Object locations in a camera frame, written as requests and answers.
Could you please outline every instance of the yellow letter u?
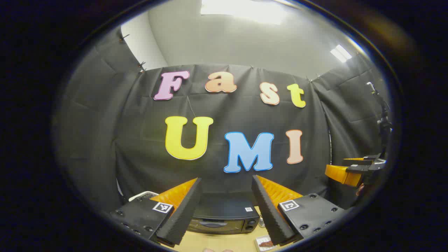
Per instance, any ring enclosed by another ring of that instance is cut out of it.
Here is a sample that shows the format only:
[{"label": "yellow letter u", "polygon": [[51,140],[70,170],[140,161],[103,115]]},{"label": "yellow letter u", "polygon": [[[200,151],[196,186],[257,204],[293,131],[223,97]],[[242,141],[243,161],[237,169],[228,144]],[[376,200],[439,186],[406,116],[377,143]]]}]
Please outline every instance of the yellow letter u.
[{"label": "yellow letter u", "polygon": [[208,127],[213,123],[210,117],[195,117],[193,123],[196,124],[196,144],[193,148],[184,148],[181,144],[182,128],[187,124],[185,117],[167,117],[167,135],[165,147],[168,153],[177,158],[185,160],[194,160],[202,157],[207,150]]}]

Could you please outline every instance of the ceiling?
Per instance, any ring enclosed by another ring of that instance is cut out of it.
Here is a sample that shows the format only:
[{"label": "ceiling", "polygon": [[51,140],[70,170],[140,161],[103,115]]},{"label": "ceiling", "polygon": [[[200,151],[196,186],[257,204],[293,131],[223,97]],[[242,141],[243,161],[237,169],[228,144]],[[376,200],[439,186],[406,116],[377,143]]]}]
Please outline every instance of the ceiling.
[{"label": "ceiling", "polygon": [[330,53],[338,44],[356,54],[349,39],[320,15],[278,5],[284,11],[279,25],[231,15],[201,15],[202,0],[166,1],[150,9],[147,18],[168,66],[252,65],[314,79],[343,64]]}]

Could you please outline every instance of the blue letter m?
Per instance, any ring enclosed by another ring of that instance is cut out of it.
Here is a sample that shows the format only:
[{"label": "blue letter m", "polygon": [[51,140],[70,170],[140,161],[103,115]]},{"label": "blue letter m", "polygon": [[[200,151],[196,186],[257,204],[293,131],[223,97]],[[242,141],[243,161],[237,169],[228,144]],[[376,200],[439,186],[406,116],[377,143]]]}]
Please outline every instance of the blue letter m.
[{"label": "blue letter m", "polygon": [[240,158],[246,171],[250,170],[256,158],[258,159],[254,165],[254,170],[264,171],[272,168],[271,142],[274,139],[273,134],[260,133],[252,148],[241,132],[229,132],[224,138],[229,144],[228,164],[224,167],[224,172],[239,172],[241,166],[238,165],[238,158]]}]

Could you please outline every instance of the wooden table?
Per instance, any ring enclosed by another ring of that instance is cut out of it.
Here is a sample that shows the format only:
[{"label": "wooden table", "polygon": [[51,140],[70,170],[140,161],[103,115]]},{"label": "wooden table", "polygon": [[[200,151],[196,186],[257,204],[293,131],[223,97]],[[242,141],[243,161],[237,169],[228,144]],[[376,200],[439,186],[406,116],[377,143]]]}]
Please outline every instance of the wooden table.
[{"label": "wooden table", "polygon": [[[181,244],[176,245],[174,248],[169,248],[180,252],[203,252],[205,248],[209,248],[215,252],[222,252],[226,249],[230,249],[233,252],[257,252],[254,242],[255,239],[267,234],[266,228],[261,228],[259,225],[251,233],[237,235],[210,235],[186,231]],[[278,245],[267,252],[273,252],[285,246],[281,247]]]}]

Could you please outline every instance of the foam letter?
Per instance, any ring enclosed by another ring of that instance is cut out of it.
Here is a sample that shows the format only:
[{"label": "foam letter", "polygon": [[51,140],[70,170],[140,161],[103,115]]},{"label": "foam letter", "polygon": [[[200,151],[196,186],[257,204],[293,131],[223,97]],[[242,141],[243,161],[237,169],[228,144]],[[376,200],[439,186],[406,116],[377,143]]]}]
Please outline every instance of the foam letter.
[{"label": "foam letter", "polygon": [[181,87],[182,79],[188,79],[190,73],[188,71],[171,72],[162,74],[162,83],[159,87],[159,92],[154,96],[155,100],[170,100],[172,98],[171,88],[174,91]]},{"label": "foam letter", "polygon": [[165,147],[167,152],[177,159],[195,160],[202,157],[207,150],[208,127],[213,123],[213,119],[210,117],[193,119],[193,123],[197,125],[196,144],[190,149],[182,147],[181,144],[182,128],[187,121],[185,117],[167,117],[165,119],[168,126]]},{"label": "foam letter", "polygon": [[274,139],[273,134],[260,133],[252,148],[241,132],[229,132],[224,138],[229,143],[228,164],[224,167],[224,172],[239,172],[241,166],[238,165],[238,158],[246,171],[250,170],[256,158],[257,163],[254,165],[254,170],[264,171],[272,168],[271,142]]},{"label": "foam letter", "polygon": [[280,102],[280,97],[277,94],[277,87],[274,84],[262,82],[260,84],[261,100],[266,104],[277,105]]},{"label": "foam letter", "polygon": [[289,157],[286,162],[290,165],[302,162],[303,157],[300,153],[300,137],[302,136],[302,131],[289,130],[286,132],[286,135],[289,138]]},{"label": "foam letter", "polygon": [[209,92],[224,91],[225,93],[231,93],[237,89],[237,86],[233,83],[233,74],[231,73],[212,73],[208,76],[208,79],[209,81],[205,84],[205,89]]},{"label": "foam letter", "polygon": [[299,108],[305,107],[305,101],[300,99],[300,95],[303,95],[303,89],[299,88],[297,84],[289,85],[286,88],[291,91],[291,100],[293,100],[294,105]]}]

